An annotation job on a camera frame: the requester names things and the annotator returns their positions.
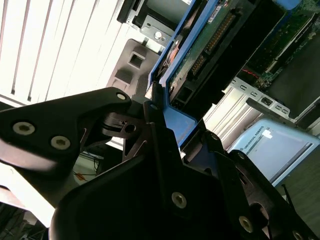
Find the red wire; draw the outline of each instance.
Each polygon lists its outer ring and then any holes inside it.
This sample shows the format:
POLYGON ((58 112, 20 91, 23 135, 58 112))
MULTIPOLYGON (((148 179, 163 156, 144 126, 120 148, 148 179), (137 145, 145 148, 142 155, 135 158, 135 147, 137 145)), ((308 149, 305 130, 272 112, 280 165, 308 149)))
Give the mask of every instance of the red wire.
POLYGON ((246 69, 242 69, 242 71, 246 72, 247 74, 250 74, 250 75, 254 76, 256 79, 259 78, 259 76, 256 75, 256 74, 254 74, 252 71, 248 71, 248 70, 246 70, 246 69))

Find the green circuit board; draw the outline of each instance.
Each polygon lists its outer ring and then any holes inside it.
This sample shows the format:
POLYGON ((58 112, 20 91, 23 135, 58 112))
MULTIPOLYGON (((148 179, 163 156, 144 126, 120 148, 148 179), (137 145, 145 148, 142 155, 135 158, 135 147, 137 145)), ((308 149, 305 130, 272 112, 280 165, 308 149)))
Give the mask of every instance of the green circuit board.
POLYGON ((244 67, 251 75, 246 82, 265 92, 283 68, 320 34, 319 12, 320 0, 302 0, 287 11, 244 67))
POLYGON ((223 34, 224 29, 232 22, 233 15, 230 10, 234 7, 234 4, 229 4, 228 6, 217 6, 212 13, 211 18, 204 26, 201 34, 196 39, 194 45, 186 54, 185 58, 182 60, 177 71, 171 78, 169 82, 169 87, 171 89, 175 88, 179 81, 183 80, 190 70, 195 74, 202 66, 201 53, 203 51, 212 51, 215 43, 219 40, 219 37, 223 34))

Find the gray plastic panel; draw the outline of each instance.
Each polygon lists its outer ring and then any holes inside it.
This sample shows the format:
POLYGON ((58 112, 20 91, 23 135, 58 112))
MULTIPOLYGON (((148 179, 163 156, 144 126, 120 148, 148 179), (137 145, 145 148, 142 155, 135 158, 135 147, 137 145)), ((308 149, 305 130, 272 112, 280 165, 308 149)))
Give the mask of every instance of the gray plastic panel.
POLYGON ((144 96, 147 91, 148 75, 159 55, 141 43, 129 39, 119 57, 106 87, 116 87, 130 97, 144 96))

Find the cable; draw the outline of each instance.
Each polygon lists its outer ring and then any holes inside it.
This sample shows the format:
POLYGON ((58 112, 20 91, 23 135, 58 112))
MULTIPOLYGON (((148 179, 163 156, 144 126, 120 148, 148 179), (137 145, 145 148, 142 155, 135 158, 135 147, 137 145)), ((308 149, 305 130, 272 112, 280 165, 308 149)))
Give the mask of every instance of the cable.
POLYGON ((97 176, 97 174, 84 174, 84 173, 81 173, 81 172, 73 172, 74 174, 79 174, 79 175, 83 175, 83 176, 97 176))
POLYGON ((84 177, 84 176, 82 176, 81 174, 76 173, 75 171, 73 172, 73 174, 74 174, 74 175, 76 175, 78 178, 80 178, 80 179, 85 180, 86 182, 88 182, 88 180, 87 180, 87 179, 85 179, 85 177, 84 177))
POLYGON ((256 79, 259 78, 259 76, 256 75, 256 74, 254 74, 252 71, 248 71, 248 70, 246 70, 246 69, 242 69, 242 71, 246 72, 247 74, 250 74, 250 75, 254 76, 256 79))
POLYGON ((86 153, 88 153, 88 155, 93 158, 93 169, 94 169, 95 172, 97 172, 98 167, 99 167, 99 161, 98 161, 98 163, 97 163, 98 158, 96 158, 95 156, 93 156, 93 155, 92 155, 90 152, 88 152, 88 151, 86 151, 86 153))

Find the sticker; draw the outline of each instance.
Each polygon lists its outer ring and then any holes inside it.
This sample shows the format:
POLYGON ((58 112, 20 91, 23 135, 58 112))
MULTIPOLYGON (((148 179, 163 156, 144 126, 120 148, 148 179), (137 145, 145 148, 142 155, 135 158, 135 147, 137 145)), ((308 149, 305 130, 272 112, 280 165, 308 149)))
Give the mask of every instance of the sticker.
POLYGON ((182 2, 185 2, 186 4, 190 5, 192 0, 182 0, 182 2))
POLYGON ((217 14, 219 13, 220 9, 222 8, 222 6, 217 6, 215 8, 215 10, 213 11, 211 17, 208 20, 208 23, 212 23, 212 21, 216 18, 217 14))
POLYGON ((268 139, 272 139, 271 132, 269 130, 267 130, 267 129, 263 131, 262 135, 265 136, 268 139))

